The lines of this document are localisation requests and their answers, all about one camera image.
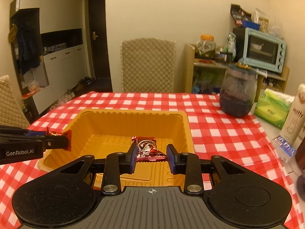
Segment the red candy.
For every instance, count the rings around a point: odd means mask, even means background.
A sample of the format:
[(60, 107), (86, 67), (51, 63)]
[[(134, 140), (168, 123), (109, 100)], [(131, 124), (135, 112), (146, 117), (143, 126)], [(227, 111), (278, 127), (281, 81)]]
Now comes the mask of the red candy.
[(66, 151), (71, 151), (71, 139), (72, 139), (72, 131), (67, 130), (65, 132), (54, 132), (51, 131), (50, 128), (47, 127), (46, 130), (46, 149), (63, 149)]

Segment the red foil snack packet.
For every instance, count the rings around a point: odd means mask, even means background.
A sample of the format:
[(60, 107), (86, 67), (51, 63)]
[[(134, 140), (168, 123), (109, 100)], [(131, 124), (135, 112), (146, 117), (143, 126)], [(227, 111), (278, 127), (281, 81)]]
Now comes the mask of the red foil snack packet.
[(167, 156), (157, 149), (157, 140), (154, 137), (134, 136), (132, 142), (136, 143), (138, 148), (137, 162), (167, 161)]

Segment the beige quilted side chair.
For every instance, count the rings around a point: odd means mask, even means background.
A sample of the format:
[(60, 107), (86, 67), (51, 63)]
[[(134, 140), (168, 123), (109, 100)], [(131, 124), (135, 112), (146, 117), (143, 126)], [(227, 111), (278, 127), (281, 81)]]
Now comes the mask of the beige quilted side chair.
[(0, 79), (0, 99), (1, 126), (27, 128), (30, 125), (17, 101), (8, 75)]

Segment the red white checkered tablecloth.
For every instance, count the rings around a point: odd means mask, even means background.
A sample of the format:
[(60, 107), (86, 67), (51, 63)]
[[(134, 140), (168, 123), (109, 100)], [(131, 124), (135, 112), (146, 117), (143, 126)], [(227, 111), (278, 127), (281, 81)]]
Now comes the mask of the red white checkered tablecloth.
[(285, 225), (304, 228), (295, 185), (275, 153), (267, 134), (253, 115), (226, 115), (216, 95), (133, 94), (90, 92), (59, 106), (31, 125), (33, 130), (62, 131), (83, 109), (184, 111), (187, 113), (195, 152), (202, 159), (222, 155), (284, 186), (293, 199)]

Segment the white storage cabinet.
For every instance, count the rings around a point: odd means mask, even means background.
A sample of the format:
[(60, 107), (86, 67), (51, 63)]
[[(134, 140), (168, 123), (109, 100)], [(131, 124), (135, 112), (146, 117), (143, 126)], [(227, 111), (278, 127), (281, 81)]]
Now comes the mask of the white storage cabinet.
[(30, 81), (40, 87), (24, 100), (37, 117), (87, 76), (82, 0), (14, 0), (10, 25), (18, 29), (12, 54), (21, 93)]

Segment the wooden side shelf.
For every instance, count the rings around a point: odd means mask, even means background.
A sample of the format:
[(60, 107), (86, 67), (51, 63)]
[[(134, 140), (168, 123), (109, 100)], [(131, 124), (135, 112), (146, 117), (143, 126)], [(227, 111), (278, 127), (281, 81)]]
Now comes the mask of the wooden side shelf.
[[(219, 93), (227, 65), (223, 63), (204, 63), (196, 56), (194, 44), (185, 44), (184, 48), (184, 93), (211, 94)], [(283, 67), (281, 74), (268, 72), (267, 76), (258, 75), (255, 101), (262, 90), (270, 88), (277, 92), (285, 92), (290, 69)]]

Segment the dark glass jar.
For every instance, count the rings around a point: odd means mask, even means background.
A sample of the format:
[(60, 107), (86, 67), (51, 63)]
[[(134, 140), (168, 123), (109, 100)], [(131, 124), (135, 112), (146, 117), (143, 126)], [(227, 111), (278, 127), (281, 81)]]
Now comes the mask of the dark glass jar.
[(220, 107), (234, 117), (246, 116), (254, 104), (258, 75), (248, 65), (229, 64), (220, 89)]

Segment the blue white small box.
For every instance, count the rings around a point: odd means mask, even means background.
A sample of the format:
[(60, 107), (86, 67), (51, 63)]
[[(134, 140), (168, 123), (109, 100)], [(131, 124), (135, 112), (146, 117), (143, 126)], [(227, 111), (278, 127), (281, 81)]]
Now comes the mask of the blue white small box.
[(280, 135), (272, 140), (272, 145), (275, 148), (279, 158), (288, 163), (295, 156), (296, 150)]

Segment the green tissue pack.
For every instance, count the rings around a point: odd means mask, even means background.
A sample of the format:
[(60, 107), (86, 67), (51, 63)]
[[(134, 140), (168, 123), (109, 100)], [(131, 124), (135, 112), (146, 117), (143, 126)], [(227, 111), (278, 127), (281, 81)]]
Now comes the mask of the green tissue pack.
[(254, 115), (282, 129), (293, 100), (293, 96), (267, 88), (259, 95)]

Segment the white miffy bottle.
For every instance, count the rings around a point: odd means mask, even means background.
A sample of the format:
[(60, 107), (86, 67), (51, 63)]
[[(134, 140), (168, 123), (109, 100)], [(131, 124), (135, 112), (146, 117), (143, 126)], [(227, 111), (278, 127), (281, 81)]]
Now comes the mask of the white miffy bottle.
[(305, 86), (300, 84), (297, 95), (292, 102), (286, 121), (280, 131), (280, 136), (293, 145), (304, 124), (304, 93)]

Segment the brown metal thermos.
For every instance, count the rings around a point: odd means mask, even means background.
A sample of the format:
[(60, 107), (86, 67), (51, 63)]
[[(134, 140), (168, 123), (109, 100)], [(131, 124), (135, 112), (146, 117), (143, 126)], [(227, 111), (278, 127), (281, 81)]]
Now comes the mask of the brown metal thermos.
[(295, 154), (295, 159), (297, 166), (302, 171), (302, 175), (304, 176), (305, 169), (305, 138), (303, 138), (301, 144), (299, 145), (297, 152)]

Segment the orange lid snack jar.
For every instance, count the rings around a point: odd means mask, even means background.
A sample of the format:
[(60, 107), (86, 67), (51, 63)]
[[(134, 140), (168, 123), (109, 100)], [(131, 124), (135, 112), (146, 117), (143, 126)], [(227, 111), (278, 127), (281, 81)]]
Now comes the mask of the orange lid snack jar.
[(212, 35), (201, 35), (196, 43), (197, 51), (202, 57), (214, 57), (216, 43)]

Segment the light blue toaster oven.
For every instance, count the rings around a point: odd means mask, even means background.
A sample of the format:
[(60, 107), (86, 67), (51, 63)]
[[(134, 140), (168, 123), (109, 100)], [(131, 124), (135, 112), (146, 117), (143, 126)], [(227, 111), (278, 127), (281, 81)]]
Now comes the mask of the light blue toaster oven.
[(276, 73), (281, 73), (286, 53), (282, 39), (251, 28), (234, 28), (236, 35), (235, 60), (244, 64)]

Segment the dark wooden door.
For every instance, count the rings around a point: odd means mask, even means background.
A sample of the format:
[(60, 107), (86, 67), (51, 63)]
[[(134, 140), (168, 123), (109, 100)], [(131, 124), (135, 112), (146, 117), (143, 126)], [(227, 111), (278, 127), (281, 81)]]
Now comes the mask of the dark wooden door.
[(110, 64), (107, 44), (105, 0), (88, 0), (91, 55), (96, 89), (112, 92)]

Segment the blue basket on oven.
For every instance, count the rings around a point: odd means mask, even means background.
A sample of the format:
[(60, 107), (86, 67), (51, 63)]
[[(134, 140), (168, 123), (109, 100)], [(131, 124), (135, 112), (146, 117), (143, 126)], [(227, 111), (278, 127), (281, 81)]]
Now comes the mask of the blue basket on oven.
[(244, 27), (244, 28), (251, 28), (251, 29), (259, 31), (260, 25), (257, 23), (254, 23), (252, 21), (247, 21), (247, 20), (242, 20), (241, 23), (242, 23), (242, 27)]

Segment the dark snack bag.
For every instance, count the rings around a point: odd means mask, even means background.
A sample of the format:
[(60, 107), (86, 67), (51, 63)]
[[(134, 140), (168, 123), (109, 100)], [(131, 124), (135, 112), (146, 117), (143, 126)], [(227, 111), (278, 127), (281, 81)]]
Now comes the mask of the dark snack bag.
[(240, 5), (231, 4), (230, 13), (237, 27), (242, 27), (243, 21), (252, 21), (252, 14), (243, 10)]

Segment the nut jar on oven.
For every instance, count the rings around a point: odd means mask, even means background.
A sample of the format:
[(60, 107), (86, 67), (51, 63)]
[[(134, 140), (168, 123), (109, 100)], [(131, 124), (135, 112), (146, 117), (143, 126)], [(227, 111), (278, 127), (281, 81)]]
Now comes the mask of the nut jar on oven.
[(265, 34), (268, 34), (269, 20), (264, 17), (258, 18), (259, 30)]

